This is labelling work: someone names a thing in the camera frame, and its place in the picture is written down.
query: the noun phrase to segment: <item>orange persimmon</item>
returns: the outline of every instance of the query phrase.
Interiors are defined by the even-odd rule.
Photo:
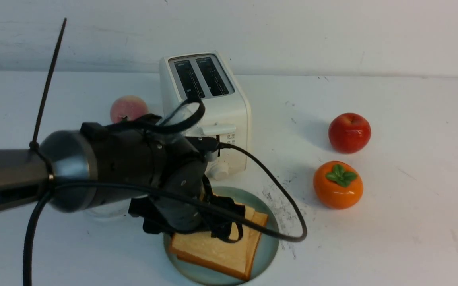
[[[363,181],[351,166],[338,161],[321,165],[314,174],[314,190],[329,208],[342,210],[358,203],[363,194]]]

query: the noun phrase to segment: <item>table surface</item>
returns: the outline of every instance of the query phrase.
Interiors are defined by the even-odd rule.
[[[46,73],[0,72],[0,148],[26,148]],[[268,271],[249,285],[424,286],[458,284],[458,79],[238,76],[253,112],[252,152],[298,203],[309,229],[302,243],[282,242]],[[40,141],[84,121],[109,123],[109,107],[141,96],[161,114],[157,74],[54,74]],[[372,138],[352,155],[335,153],[329,122],[356,112]],[[329,210],[312,176],[327,161],[353,166],[361,201]],[[286,199],[251,163],[216,182],[264,199],[281,230],[300,232]],[[33,206],[0,213],[0,285],[21,285],[22,246]],[[44,210],[35,239],[36,285],[193,285],[170,264],[162,237],[142,219],[97,222],[84,213]]]

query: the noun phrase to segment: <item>toaster knob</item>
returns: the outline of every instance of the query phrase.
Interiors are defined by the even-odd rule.
[[[229,177],[229,165],[226,163],[219,163],[213,166],[210,170],[210,177],[217,181],[222,181]]]

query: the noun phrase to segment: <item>red apple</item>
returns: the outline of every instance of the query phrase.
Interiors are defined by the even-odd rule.
[[[118,123],[123,120],[131,121],[148,113],[144,100],[137,96],[123,96],[111,106],[111,121]]]
[[[354,153],[371,139],[371,125],[358,114],[341,114],[331,122],[328,137],[337,152]]]

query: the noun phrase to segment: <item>green leaf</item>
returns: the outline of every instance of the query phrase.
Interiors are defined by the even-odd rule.
[[[336,174],[328,173],[328,174],[326,174],[326,179],[329,179],[330,181],[336,182],[339,178],[337,177]]]
[[[358,177],[358,175],[354,172],[345,172],[343,175],[342,175],[342,178],[345,180],[345,181],[354,181],[356,180],[356,178]]]
[[[332,170],[338,177],[342,177],[342,174],[344,174],[345,172],[345,169],[344,167],[342,167],[342,165],[340,164],[336,164],[335,166],[333,166],[333,170]]]
[[[345,180],[337,180],[337,184],[341,187],[344,187],[344,188],[347,188],[349,186],[349,181],[345,181]]]

